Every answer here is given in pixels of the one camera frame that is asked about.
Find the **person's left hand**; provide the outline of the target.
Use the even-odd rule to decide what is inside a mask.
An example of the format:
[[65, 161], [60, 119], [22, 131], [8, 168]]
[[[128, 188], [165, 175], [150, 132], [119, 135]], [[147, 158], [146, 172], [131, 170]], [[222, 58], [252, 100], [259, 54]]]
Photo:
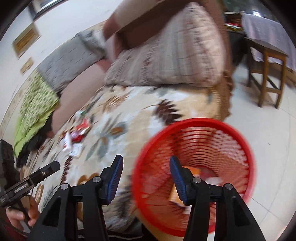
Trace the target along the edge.
[[[29, 196], [30, 201], [30, 209], [28, 210], [29, 221], [28, 225], [30, 227], [34, 226], [37, 219], [40, 216], [40, 212], [38, 210], [38, 204], [36, 203], [34, 197]], [[21, 221], [24, 221], [25, 215], [23, 212], [13, 209], [11, 207], [6, 208], [6, 216], [8, 217], [10, 223], [15, 228], [24, 231], [24, 228], [21, 224]]]

